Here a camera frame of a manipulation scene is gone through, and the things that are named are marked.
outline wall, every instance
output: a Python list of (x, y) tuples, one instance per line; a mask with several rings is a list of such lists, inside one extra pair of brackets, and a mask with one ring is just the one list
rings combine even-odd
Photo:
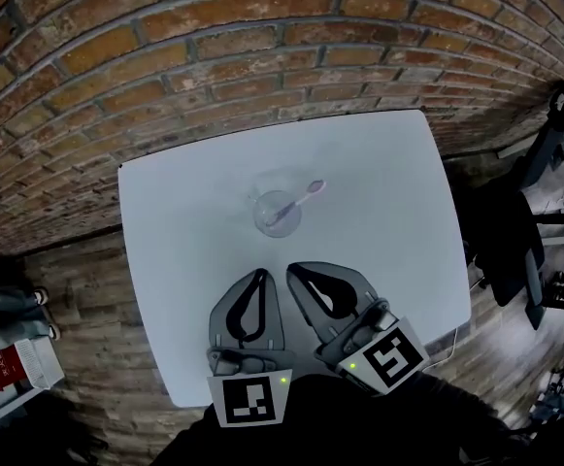
[(146, 153), (410, 108), (442, 155), (492, 149), (561, 78), (564, 0), (0, 0), (0, 252), (119, 223)]

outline clear glass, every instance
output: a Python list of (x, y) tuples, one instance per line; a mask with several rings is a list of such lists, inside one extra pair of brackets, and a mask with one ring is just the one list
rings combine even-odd
[(253, 222), (255, 227), (271, 238), (289, 236), (301, 223), (301, 207), (295, 206), (277, 222), (278, 212), (295, 201), (286, 191), (268, 191), (258, 197), (253, 205)]

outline chair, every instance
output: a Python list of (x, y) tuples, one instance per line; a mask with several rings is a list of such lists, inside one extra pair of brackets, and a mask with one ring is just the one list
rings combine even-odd
[(563, 139), (564, 82), (559, 82), (549, 103), (547, 122), (529, 151), (509, 173), (474, 190), (459, 210), (466, 253), (476, 258), (495, 300), (506, 306), (526, 287), (526, 313), (535, 329), (545, 311), (539, 278), (545, 253), (536, 219), (521, 190), (538, 181)]

